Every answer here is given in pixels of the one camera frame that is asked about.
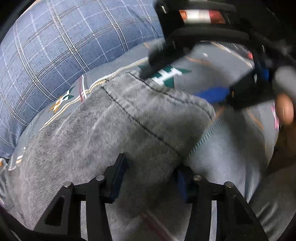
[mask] denim fabric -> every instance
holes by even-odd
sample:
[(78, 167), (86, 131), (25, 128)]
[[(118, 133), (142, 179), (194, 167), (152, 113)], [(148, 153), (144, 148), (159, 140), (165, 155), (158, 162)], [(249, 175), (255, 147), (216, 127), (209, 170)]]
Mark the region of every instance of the denim fabric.
[[(116, 60), (100, 65), (80, 76), (69, 88), (71, 92), (68, 93), (67, 90), (62, 95), (64, 96), (62, 101), (59, 97), (56, 102), (45, 107), (31, 121), (30, 125), (19, 138), (16, 149), (10, 158), (8, 170), (16, 168), (16, 164), (21, 161), (28, 140), (38, 130), (51, 124), (55, 119), (62, 118), (74, 111), (96, 86), (104, 83), (106, 78), (130, 69), (139, 70), (140, 67), (147, 64), (146, 56), (149, 51), (154, 49), (156, 45), (161, 44), (162, 41), (163, 39), (156, 39), (144, 42), (130, 49)], [(235, 55), (217, 43), (212, 43), (196, 46), (188, 56), (172, 63), (170, 67), (167, 66), (165, 71), (167, 71), (168, 75), (162, 78), (163, 81), (161, 78), (152, 79), (160, 84), (169, 84), (170, 87), (193, 94), (216, 86), (228, 88), (242, 75), (250, 71), (251, 68), (251, 61)]]
[[(130, 168), (118, 199), (106, 205), (114, 241), (184, 239), (191, 206), (172, 179), (180, 163), (209, 181), (234, 182), (250, 200), (271, 156), (262, 127), (277, 132), (271, 108), (215, 114), (205, 100), (138, 75), (107, 79), (74, 112), (31, 138), (18, 168), (6, 172), (6, 209), (24, 225), (34, 228), (64, 181), (89, 181), (120, 152), (127, 153)], [(264, 126), (260, 115), (269, 118)], [(86, 238), (85, 208), (81, 212)]]
[(296, 213), (295, 173), (295, 164), (272, 173), (263, 179), (250, 201), (269, 241), (279, 239)]
[(127, 152), (130, 168), (120, 198), (107, 206), (111, 229), (125, 229), (155, 203), (215, 112), (199, 97), (137, 76), (133, 71), (109, 80), (29, 141), (23, 161), (9, 172), (12, 202), (6, 203), (27, 227), (36, 225), (61, 183), (88, 182), (120, 152)]
[(0, 44), (0, 157), (88, 70), (162, 36), (153, 0), (41, 0)]

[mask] plaid fabric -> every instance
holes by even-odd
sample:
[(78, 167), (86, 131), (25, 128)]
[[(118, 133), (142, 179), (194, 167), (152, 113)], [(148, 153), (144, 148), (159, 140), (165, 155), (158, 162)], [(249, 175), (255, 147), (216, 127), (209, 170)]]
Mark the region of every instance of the plaid fabric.
[(88, 70), (162, 37), (153, 0), (42, 0), (0, 45), (0, 157)]

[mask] metal pin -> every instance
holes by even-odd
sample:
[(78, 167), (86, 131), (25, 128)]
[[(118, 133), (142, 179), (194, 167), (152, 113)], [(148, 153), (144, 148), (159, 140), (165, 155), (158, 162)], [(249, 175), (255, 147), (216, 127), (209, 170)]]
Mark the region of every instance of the metal pin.
[(65, 188), (69, 188), (71, 185), (72, 185), (72, 182), (69, 182), (69, 181), (65, 181), (65, 182), (63, 183), (63, 186), (64, 186)]
[(193, 176), (193, 180), (195, 180), (195, 181), (200, 181), (201, 179), (202, 179), (202, 177), (200, 175)]
[(105, 179), (104, 175), (98, 175), (98, 176), (96, 176), (96, 180), (97, 181), (102, 181), (104, 179)]
[(163, 9), (163, 12), (166, 13), (165, 7), (161, 6), (161, 8)]

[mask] screw head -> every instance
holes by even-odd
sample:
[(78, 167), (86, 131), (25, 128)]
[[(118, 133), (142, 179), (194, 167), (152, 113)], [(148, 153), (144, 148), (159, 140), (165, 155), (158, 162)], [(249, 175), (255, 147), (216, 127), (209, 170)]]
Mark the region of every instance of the screw head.
[(225, 182), (224, 185), (228, 188), (233, 188), (234, 184), (232, 182)]
[(97, 181), (102, 181), (104, 179), (105, 179), (104, 175), (98, 175), (98, 176), (96, 176), (96, 180)]
[(193, 176), (193, 180), (195, 180), (195, 181), (200, 181), (201, 179), (202, 179), (202, 177), (200, 175)]
[(71, 185), (72, 185), (72, 182), (70, 182), (70, 181), (65, 181), (65, 182), (63, 183), (63, 186), (64, 186), (65, 188), (69, 188)]

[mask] black metal bracket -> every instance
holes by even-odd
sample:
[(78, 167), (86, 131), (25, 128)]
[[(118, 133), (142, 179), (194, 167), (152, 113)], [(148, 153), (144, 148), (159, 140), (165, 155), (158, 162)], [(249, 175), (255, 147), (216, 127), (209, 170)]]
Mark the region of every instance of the black metal bracket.
[(53, 198), (34, 231), (80, 237), (80, 206), (86, 201), (88, 240), (112, 241), (105, 203), (113, 203), (119, 195), (127, 160), (119, 154), (114, 165), (106, 168), (88, 183), (73, 185), (65, 182)]
[[(165, 43), (162, 48), (149, 54), (148, 64), (140, 72), (142, 79), (149, 78), (188, 54), (196, 44), (204, 44), (205, 41), (242, 44), (252, 52), (255, 71), (259, 74), (257, 81), (254, 81), (254, 73), (249, 73), (230, 88), (231, 94), (222, 104), (239, 110), (274, 99), (276, 95), (271, 80), (276, 69), (282, 65), (296, 67), (296, 61), (285, 52), (290, 46), (282, 44), (285, 46), (282, 47), (281, 43), (272, 42), (259, 34), (250, 21), (239, 16), (233, 5), (211, 1), (158, 0), (154, 9), (163, 30)], [(183, 21), (180, 11), (199, 9), (218, 11), (224, 22), (220, 24)], [(263, 75), (262, 78), (260, 72), (266, 71), (269, 77), (265, 78)]]
[(185, 241), (208, 241), (212, 201), (217, 201), (216, 241), (268, 241), (252, 209), (232, 182), (224, 185), (194, 175), (190, 167), (175, 170), (178, 189), (186, 203), (192, 203)]

